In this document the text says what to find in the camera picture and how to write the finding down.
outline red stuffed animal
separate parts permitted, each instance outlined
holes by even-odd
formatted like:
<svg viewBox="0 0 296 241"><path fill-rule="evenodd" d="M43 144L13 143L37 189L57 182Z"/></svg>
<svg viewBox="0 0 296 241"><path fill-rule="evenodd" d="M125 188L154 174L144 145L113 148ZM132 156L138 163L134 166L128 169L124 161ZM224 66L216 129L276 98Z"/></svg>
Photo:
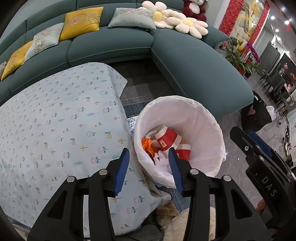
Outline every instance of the red stuffed animal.
<svg viewBox="0 0 296 241"><path fill-rule="evenodd" d="M205 8L203 7L205 0L184 0L184 8L182 12L188 18L196 18L200 21L207 21L207 17L203 15Z"/></svg>

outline throw pillow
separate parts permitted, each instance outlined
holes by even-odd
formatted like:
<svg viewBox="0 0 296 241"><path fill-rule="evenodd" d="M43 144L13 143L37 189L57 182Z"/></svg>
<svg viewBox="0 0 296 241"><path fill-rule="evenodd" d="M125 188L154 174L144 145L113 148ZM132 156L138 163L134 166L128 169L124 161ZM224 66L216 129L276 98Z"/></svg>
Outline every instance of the throw pillow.
<svg viewBox="0 0 296 241"><path fill-rule="evenodd" d="M32 42L33 42L33 40L26 43L25 45L20 47L18 50L13 52L13 54L10 56L10 58L7 62L7 65L4 69L1 80L3 80L6 76L8 76L13 71L15 71L22 64L24 64L25 55L26 55L28 49L30 48Z"/></svg>
<svg viewBox="0 0 296 241"><path fill-rule="evenodd" d="M33 42L26 53L25 61L40 53L41 51L51 46L57 45L59 43L59 35L63 29L63 26L64 23L58 23L37 33L34 36Z"/></svg>
<svg viewBox="0 0 296 241"><path fill-rule="evenodd" d="M144 30L156 29L151 10L122 7L116 8L108 27L137 27Z"/></svg>
<svg viewBox="0 0 296 241"><path fill-rule="evenodd" d="M63 41L80 34L98 31L103 8L93 7L67 13L59 40Z"/></svg>
<svg viewBox="0 0 296 241"><path fill-rule="evenodd" d="M5 66L6 66L7 62L4 61L2 64L0 64L0 76L2 77Z"/></svg>

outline potted plant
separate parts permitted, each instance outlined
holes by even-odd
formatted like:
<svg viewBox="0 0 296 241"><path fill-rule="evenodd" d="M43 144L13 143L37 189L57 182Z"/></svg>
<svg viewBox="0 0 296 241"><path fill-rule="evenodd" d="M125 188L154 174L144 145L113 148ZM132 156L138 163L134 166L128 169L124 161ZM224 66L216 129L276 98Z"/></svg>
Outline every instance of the potted plant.
<svg viewBox="0 0 296 241"><path fill-rule="evenodd" d="M229 44L224 44L222 48L226 50L226 59L238 70L241 75L248 74L251 76L256 71L256 68L260 64L260 59L253 46L249 43L246 44L245 48L248 47L249 51L239 52L236 49L237 39L234 37L230 38Z"/></svg>

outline white plastic bag on floor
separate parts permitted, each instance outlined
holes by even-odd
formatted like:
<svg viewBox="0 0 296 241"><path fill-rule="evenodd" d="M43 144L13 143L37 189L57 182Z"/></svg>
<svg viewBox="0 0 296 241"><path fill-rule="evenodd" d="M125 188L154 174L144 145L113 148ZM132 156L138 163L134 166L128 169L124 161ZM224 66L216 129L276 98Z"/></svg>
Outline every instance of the white plastic bag on floor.
<svg viewBox="0 0 296 241"><path fill-rule="evenodd" d="M181 96L159 97L141 111L134 132L138 161L155 182L176 188L173 176L156 167L142 148L142 139L151 130L166 125L192 145L189 163L214 177L226 159L223 134L213 115L202 104Z"/></svg>
<svg viewBox="0 0 296 241"><path fill-rule="evenodd" d="M274 107L270 105L270 106L266 106L266 109L271 117L271 120L274 121L276 119L276 113L274 112Z"/></svg>

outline black bag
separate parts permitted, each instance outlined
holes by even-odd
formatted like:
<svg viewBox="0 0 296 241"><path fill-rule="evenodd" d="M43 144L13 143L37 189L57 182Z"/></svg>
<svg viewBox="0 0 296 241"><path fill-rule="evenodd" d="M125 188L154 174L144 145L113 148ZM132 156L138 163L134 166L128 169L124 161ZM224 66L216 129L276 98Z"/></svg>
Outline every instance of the black bag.
<svg viewBox="0 0 296 241"><path fill-rule="evenodd" d="M266 103L255 91L253 91L253 94L258 100L254 97L253 103L241 109L242 129L246 133L250 131L257 132L263 126L272 122L270 114L266 109Z"/></svg>

